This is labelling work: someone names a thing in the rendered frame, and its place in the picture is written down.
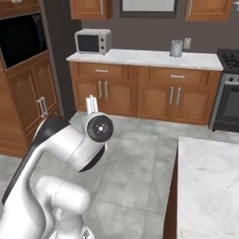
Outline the wooden base cupboard run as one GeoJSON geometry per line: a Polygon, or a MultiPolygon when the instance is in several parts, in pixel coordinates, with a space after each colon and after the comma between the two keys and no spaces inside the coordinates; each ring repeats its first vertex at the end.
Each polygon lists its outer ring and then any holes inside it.
{"type": "Polygon", "coordinates": [[[223,70],[218,56],[167,51],[112,49],[74,53],[69,62],[76,108],[89,95],[111,115],[206,125],[223,70]]]}

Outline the dark framed window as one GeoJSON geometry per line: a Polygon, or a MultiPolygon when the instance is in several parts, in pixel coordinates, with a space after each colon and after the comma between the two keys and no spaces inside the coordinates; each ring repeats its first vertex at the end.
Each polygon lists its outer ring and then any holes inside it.
{"type": "Polygon", "coordinates": [[[178,0],[119,0],[121,18],[174,19],[178,0]]]}

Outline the wooden island with marble top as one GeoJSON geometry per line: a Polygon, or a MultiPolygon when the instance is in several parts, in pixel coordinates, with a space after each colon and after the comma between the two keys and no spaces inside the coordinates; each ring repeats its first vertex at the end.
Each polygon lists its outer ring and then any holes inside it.
{"type": "Polygon", "coordinates": [[[178,138],[162,239],[239,239],[239,144],[178,138]]]}

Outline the tall wooden cupboard unit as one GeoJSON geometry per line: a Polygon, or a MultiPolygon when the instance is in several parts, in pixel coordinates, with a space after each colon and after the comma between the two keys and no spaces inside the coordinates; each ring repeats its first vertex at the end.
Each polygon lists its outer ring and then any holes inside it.
{"type": "Polygon", "coordinates": [[[48,49],[6,68],[0,49],[0,154],[22,157],[36,127],[60,114],[40,0],[0,0],[0,20],[41,14],[48,49]]]}

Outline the black built-in oven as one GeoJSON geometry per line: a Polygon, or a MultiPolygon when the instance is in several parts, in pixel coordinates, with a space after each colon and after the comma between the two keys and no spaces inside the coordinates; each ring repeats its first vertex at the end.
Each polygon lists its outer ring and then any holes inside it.
{"type": "Polygon", "coordinates": [[[6,68],[47,50],[41,14],[0,20],[0,49],[6,68]]]}

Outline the silver microwave oven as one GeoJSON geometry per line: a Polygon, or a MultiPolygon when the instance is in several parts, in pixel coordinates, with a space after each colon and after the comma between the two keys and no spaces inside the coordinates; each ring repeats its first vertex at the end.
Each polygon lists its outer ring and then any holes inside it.
{"type": "Polygon", "coordinates": [[[75,32],[75,42],[78,53],[107,54],[112,47],[112,32],[84,28],[75,32]]]}

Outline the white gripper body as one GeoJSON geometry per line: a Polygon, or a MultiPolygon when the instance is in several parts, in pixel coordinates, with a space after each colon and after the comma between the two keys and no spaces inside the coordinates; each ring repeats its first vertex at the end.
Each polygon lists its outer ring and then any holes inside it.
{"type": "Polygon", "coordinates": [[[96,113],[98,111],[98,104],[95,97],[90,95],[86,98],[86,107],[87,107],[87,113],[96,113]]]}

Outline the black and silver cooker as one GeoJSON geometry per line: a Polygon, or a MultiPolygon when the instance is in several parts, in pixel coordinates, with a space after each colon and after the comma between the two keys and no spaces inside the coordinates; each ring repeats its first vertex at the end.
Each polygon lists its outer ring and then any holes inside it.
{"type": "Polygon", "coordinates": [[[239,133],[239,49],[218,49],[223,66],[208,128],[239,133]]]}

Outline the wooden wall cupboard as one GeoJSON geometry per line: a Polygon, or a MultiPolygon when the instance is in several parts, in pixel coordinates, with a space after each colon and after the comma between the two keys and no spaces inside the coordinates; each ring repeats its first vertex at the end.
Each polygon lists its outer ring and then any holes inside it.
{"type": "Polygon", "coordinates": [[[113,0],[69,0],[73,20],[109,20],[113,17],[113,0]]]}
{"type": "Polygon", "coordinates": [[[232,0],[187,0],[186,21],[227,21],[232,0]]]}

